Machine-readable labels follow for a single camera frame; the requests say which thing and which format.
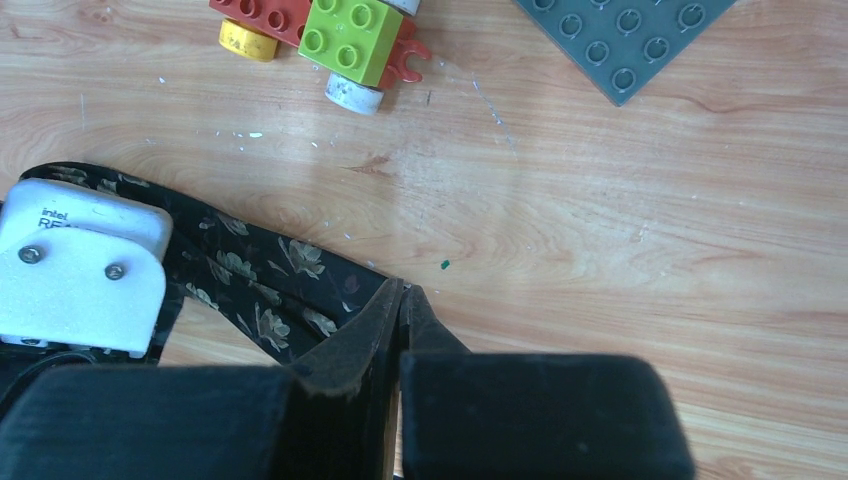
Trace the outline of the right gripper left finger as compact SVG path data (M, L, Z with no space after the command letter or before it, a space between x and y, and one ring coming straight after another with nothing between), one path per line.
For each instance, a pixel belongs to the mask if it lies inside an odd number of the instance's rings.
M287 479L390 479L398 406L400 279L290 367Z

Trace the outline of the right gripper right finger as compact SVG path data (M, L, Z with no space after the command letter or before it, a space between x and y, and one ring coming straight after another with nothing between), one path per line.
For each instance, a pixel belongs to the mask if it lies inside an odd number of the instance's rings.
M402 469L406 479L474 477L470 350L438 319L423 289L400 310Z

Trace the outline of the black floral patterned tie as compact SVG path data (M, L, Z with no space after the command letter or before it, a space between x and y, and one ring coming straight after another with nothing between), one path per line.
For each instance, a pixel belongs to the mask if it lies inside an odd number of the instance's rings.
M21 177L56 180L170 214L167 287L148 363L159 362L185 298L219 312L275 361L288 364L351 321L386 279L331 251L109 167L53 162Z

